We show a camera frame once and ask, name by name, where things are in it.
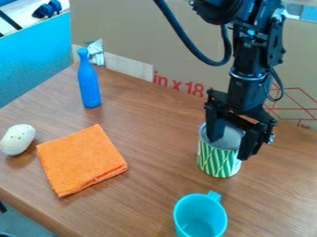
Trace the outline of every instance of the green striped cup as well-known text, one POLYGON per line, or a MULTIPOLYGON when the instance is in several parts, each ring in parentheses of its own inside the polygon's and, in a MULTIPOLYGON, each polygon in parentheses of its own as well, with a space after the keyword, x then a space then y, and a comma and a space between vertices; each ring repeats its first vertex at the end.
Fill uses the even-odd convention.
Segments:
MULTIPOLYGON (((240 139, 239 142, 241 142, 243 133, 238 131, 235 135, 238 135, 237 139, 240 139)), ((234 176, 242 165, 242 161, 237 158, 238 152, 238 148, 223 149, 217 148, 215 143, 211 144, 206 134, 206 124, 201 126, 199 131, 197 163, 205 173, 217 178, 234 176)))

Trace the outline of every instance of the red line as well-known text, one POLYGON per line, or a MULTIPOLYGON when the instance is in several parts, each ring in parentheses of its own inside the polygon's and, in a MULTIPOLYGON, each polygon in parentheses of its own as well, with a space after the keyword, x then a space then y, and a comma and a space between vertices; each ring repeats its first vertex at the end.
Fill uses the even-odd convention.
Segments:
POLYGON ((271 111, 272 109, 270 107, 268 107, 267 105, 264 104, 264 106, 269 110, 271 111))
POLYGON ((301 106, 296 100, 294 100, 291 96, 288 94, 285 94, 288 98, 290 98, 295 104, 299 105, 302 109, 304 109, 313 119, 317 120, 316 117, 314 117, 305 107, 301 106))
POLYGON ((316 101, 314 98, 312 98, 309 94, 307 94, 306 92, 304 92, 301 88, 299 88, 299 90, 300 90, 301 92, 303 92, 304 94, 306 94, 306 96, 309 97, 310 100, 312 100, 315 104, 317 104, 317 101, 316 101))
POLYGON ((281 118, 278 114, 276 114, 273 110, 271 110, 271 112, 274 113, 274 115, 275 115, 276 117, 278 117, 279 119, 283 119, 283 118, 281 118))
POLYGON ((275 86, 277 89, 281 89, 276 83, 272 83, 273 86, 275 86))
MULTIPOLYGON (((306 108, 309 111, 315 111, 317 108, 306 108)), ((294 108, 294 107, 275 107, 274 110, 305 110, 302 108, 294 108)))

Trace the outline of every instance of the blue object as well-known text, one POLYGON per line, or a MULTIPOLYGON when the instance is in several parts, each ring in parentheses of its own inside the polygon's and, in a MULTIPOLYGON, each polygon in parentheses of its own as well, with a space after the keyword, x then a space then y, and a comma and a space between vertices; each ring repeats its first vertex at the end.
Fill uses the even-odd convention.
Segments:
POLYGON ((59 12, 62 10, 62 5, 60 4, 60 2, 58 0, 51 0, 48 3, 48 5, 52 6, 54 11, 56 11, 57 14, 59 15, 59 12))
POLYGON ((303 11, 301 13, 301 19, 317 22, 317 7, 304 6, 303 11))
POLYGON ((0 38, 0 108, 70 66, 70 33, 65 12, 0 38))
POLYGON ((54 8, 48 4, 40 5, 32 14, 34 18, 43 19, 44 17, 52 18, 54 8))
POLYGON ((97 74, 89 63, 88 50, 80 48, 77 53, 81 59, 77 78, 82 94, 82 103, 85 107, 97 107, 101 103, 97 74))
POLYGON ((0 232, 0 237, 15 237, 12 234, 8 234, 8 233, 4 233, 4 232, 0 232))
POLYGON ((193 193, 177 202, 173 220, 179 237, 221 237, 227 226, 228 217, 220 204, 221 195, 193 193))
POLYGON ((0 0, 0 6, 4 6, 6 4, 10 4, 12 2, 15 2, 17 0, 0 0))

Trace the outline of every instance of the cardboard box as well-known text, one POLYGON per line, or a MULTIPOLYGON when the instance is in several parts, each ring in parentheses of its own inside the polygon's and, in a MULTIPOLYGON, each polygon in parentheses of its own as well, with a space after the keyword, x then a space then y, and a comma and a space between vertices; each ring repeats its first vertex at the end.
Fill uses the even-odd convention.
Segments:
MULTIPOLYGON (((198 47, 214 60, 222 58, 219 27, 196 15, 184 0, 168 0, 174 14, 198 47)), ((153 82, 203 96, 209 87, 227 91, 228 68, 214 68, 196 59, 183 45, 153 1, 71 0, 75 44, 103 38, 106 50, 153 65, 153 82)), ((290 19, 285 25, 285 63, 277 71, 285 98, 267 103, 276 118, 317 129, 317 24, 290 19)), ((278 88, 273 86, 272 95, 278 88)))

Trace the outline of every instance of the folded cloth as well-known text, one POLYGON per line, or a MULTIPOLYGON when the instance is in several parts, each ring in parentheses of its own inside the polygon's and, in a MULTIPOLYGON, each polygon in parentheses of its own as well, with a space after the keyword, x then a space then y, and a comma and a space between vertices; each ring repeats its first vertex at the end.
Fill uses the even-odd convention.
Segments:
POLYGON ((37 145, 58 197, 77 193, 127 170, 127 163, 99 125, 37 145))

